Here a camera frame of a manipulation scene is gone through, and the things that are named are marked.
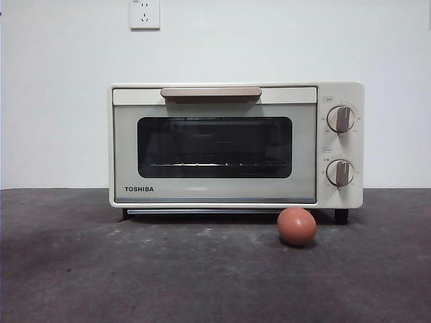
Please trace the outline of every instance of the oven body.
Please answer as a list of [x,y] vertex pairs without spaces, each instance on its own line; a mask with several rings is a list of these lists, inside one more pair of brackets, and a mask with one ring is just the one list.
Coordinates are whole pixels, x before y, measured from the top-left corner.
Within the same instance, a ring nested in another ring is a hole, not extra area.
[[360,83],[113,84],[109,201],[128,210],[362,204]]

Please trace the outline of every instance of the oven leg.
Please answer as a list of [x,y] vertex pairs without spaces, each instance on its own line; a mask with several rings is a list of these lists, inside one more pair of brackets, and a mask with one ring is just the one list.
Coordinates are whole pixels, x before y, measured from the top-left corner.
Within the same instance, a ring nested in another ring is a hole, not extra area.
[[335,224],[347,224],[348,215],[349,215],[349,209],[336,209]]
[[123,209],[123,221],[130,220],[134,217],[133,214],[128,214],[127,209]]

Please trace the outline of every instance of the temperature knob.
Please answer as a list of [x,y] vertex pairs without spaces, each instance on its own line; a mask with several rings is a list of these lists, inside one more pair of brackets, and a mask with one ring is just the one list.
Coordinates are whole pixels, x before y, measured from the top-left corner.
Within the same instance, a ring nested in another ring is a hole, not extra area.
[[348,106],[336,106],[329,111],[327,122],[336,133],[345,133],[353,127],[355,116]]
[[338,187],[349,184],[353,180],[353,173],[353,166],[344,159],[334,160],[326,169],[328,180]]

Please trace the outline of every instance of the oven window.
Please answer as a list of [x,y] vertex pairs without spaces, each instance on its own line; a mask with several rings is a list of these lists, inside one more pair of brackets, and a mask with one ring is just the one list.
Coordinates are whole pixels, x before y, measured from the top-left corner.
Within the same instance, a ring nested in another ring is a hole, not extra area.
[[144,178],[287,178],[292,172],[292,121],[142,118],[137,154]]

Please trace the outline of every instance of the egg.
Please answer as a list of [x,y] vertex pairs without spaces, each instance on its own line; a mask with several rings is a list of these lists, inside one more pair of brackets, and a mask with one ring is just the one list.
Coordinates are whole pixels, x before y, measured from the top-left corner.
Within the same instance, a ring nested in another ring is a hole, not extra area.
[[300,207],[284,209],[277,218],[277,228],[280,236],[294,246],[310,243],[317,230],[314,217]]

